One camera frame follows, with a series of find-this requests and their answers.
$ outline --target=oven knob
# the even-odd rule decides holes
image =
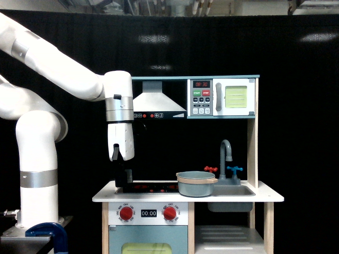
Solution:
[[[133,210],[130,207],[123,207],[120,211],[120,217],[124,220],[127,221],[133,216]]]
[[[171,206],[166,207],[165,210],[164,210],[164,217],[165,217],[165,219],[167,219],[169,221],[175,219],[175,217],[176,217],[175,209]]]

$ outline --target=pot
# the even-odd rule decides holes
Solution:
[[[204,171],[187,171],[176,173],[179,193],[189,197],[211,195],[214,183],[218,180],[213,173]]]

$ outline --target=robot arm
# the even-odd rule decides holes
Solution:
[[[0,75],[0,117],[18,120],[21,220],[25,228],[58,221],[55,142],[67,134],[64,117],[36,93],[10,84]]]
[[[78,98],[104,99],[110,159],[116,159],[118,151],[124,160],[134,157],[133,94],[129,73],[112,71],[97,75],[2,13],[0,49]]]

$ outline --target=microwave handle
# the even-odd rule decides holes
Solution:
[[[216,83],[216,89],[217,89],[217,106],[216,110],[221,111],[221,83]]]

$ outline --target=oven window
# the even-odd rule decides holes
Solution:
[[[225,87],[226,108],[247,107],[247,86]]]
[[[172,254],[172,248],[168,243],[125,243],[121,248],[121,254]]]

